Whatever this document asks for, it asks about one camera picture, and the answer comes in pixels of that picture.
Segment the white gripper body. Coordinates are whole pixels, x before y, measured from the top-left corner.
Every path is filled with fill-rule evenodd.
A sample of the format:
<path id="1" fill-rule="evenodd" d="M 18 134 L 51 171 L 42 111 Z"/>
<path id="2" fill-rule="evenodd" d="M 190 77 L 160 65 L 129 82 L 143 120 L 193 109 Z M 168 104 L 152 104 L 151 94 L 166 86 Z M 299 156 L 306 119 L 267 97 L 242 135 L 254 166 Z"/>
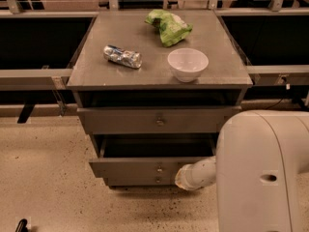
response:
<path id="1" fill-rule="evenodd" d="M 181 167 L 175 176 L 175 185 L 184 190 L 195 190 L 195 185 L 190 181 L 191 170 L 190 165 L 186 164 Z"/>

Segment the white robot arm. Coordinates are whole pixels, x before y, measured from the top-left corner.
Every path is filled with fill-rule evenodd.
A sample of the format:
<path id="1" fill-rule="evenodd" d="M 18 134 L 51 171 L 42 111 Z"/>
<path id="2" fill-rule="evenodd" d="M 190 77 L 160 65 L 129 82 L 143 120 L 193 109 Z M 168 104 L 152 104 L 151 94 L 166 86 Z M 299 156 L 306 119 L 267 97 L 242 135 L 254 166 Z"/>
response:
<path id="1" fill-rule="evenodd" d="M 175 184 L 216 184 L 220 232 L 302 232 L 296 177 L 309 170 L 309 113 L 249 110 L 225 123 L 215 155 Z"/>

